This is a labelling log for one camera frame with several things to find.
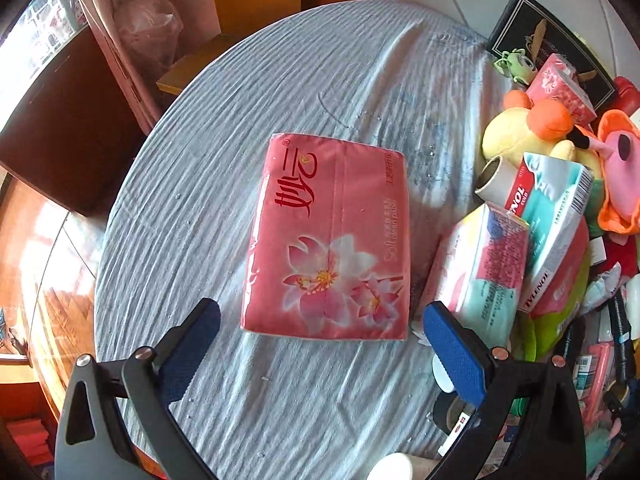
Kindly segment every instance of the wrinkled fabric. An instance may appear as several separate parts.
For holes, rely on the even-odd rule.
[[[364,479],[388,453],[433,457],[431,349],[239,328],[269,139],[304,132],[399,150],[410,196],[412,307],[444,230],[474,206],[481,132],[511,87],[483,39],[423,7],[359,0],[271,25],[210,64],[160,119],[111,211],[95,298],[99,360],[156,344],[207,296],[219,335],[181,428],[222,480]],[[150,453],[128,404],[135,444]]]

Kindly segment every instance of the book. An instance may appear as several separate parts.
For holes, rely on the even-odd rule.
[[[617,95],[616,87],[604,67],[585,44],[578,39],[548,9],[536,0],[509,0],[495,25],[486,49],[494,56],[515,48],[524,48],[530,56],[533,33],[540,20],[546,19],[546,33],[536,59],[538,69],[553,53],[560,54],[578,73],[596,71],[596,76],[582,83],[597,112],[606,110],[607,103]]]

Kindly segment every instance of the cardboard tube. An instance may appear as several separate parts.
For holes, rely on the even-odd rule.
[[[517,174],[518,170],[506,158],[494,156],[476,180],[476,195],[485,202],[505,207]]]
[[[437,460],[393,453],[373,467],[367,480],[424,480],[437,464]]]

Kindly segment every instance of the metal screw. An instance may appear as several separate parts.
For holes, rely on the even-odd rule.
[[[498,359],[498,361],[504,361],[509,357],[509,351],[506,348],[497,346],[491,350],[491,355]]]
[[[143,359],[149,359],[153,354],[154,354],[153,348],[149,346],[141,346],[136,350],[136,353],[134,355],[136,356],[136,359],[143,360]]]
[[[564,365],[566,364],[566,361],[564,360],[564,357],[562,357],[561,355],[554,355],[551,358],[551,362],[554,364],[554,366],[556,366],[558,368],[563,368]]]
[[[89,354],[82,354],[78,359],[76,359],[76,364],[78,366],[87,366],[91,362],[91,356]]]

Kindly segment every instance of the pink plush toy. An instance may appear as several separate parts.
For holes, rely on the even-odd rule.
[[[582,134],[578,139],[577,130],[568,137],[600,155],[606,194],[598,215],[601,229],[640,233],[640,131],[624,112],[609,110],[600,120],[598,138]]]

